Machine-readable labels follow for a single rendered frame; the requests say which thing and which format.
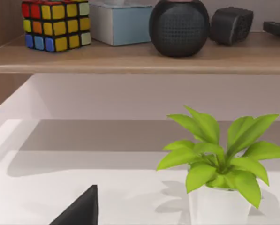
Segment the round dark speaker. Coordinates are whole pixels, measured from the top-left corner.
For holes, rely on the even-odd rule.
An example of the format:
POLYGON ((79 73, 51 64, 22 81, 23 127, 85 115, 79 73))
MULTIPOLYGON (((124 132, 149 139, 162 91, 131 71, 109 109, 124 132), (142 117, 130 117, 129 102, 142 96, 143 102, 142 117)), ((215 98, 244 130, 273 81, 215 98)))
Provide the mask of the round dark speaker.
POLYGON ((149 19, 151 42, 167 57, 196 55, 209 32, 210 17, 201 0, 159 0, 149 19))

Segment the light blue tissue box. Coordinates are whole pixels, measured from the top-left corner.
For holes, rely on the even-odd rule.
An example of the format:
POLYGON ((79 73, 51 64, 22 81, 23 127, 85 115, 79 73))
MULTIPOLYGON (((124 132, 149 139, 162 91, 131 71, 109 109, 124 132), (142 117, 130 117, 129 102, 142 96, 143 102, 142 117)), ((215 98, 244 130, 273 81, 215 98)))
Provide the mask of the light blue tissue box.
POLYGON ((111 46, 149 43, 155 0, 89 0, 91 37, 111 46))

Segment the multicoloured puzzle cube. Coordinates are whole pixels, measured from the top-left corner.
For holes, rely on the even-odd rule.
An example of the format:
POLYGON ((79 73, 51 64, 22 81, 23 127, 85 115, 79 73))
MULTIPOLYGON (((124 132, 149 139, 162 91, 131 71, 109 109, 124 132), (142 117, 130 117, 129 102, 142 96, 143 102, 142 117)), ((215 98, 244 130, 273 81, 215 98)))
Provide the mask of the multicoloured puzzle cube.
POLYGON ((51 53, 91 44, 88 0, 22 0, 25 46, 51 53))

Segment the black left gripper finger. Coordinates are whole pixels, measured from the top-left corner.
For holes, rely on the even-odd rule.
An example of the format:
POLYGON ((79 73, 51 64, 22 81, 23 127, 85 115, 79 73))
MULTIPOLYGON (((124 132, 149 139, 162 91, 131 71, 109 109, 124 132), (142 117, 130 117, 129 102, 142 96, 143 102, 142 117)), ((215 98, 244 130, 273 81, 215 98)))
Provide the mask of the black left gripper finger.
POLYGON ((49 225, 98 225, 98 186, 91 185, 49 225))

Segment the wooden shelf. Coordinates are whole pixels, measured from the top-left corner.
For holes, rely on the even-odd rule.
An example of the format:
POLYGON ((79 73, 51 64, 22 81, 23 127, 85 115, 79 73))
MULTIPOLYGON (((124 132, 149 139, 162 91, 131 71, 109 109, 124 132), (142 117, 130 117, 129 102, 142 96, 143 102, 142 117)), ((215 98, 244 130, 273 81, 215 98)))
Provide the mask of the wooden shelf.
POLYGON ((198 55, 183 59, 161 56, 150 43, 112 47, 93 42, 47 53, 26 48, 19 37, 0 47, 0 73, 280 75, 280 37, 255 32, 232 47, 208 42, 198 55))

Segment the flat black device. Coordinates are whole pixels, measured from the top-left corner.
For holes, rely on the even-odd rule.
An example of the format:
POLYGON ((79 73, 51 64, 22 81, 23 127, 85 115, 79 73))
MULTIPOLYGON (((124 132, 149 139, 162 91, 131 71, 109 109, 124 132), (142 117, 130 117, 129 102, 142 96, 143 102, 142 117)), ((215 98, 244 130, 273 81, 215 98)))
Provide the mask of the flat black device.
POLYGON ((263 22, 263 31, 280 37, 280 22, 263 22))

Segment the green plant in white pot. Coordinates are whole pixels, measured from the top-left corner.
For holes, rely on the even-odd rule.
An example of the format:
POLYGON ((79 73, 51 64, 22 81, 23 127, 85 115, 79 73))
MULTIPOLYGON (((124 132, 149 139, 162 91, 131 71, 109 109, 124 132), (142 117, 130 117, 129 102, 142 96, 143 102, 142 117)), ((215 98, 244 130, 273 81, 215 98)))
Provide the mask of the green plant in white pot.
POLYGON ((157 170, 187 165, 185 178, 191 225, 246 225, 251 208, 262 199, 259 182, 269 184, 263 160, 280 158, 280 146, 260 140, 277 114, 243 116, 227 130, 222 147, 220 127, 207 113, 187 107, 188 115, 170 114, 192 133, 194 140, 177 140, 164 147, 167 154, 157 170))

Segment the small black box speaker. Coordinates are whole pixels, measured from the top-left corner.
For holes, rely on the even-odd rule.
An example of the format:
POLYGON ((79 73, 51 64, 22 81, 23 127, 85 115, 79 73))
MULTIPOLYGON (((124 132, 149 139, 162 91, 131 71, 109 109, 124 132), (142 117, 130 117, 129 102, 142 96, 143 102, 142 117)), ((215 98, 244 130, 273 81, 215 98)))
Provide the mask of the small black box speaker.
POLYGON ((210 40, 219 45, 232 46, 244 41, 251 29, 254 12, 238 7, 215 11, 211 19, 210 40))

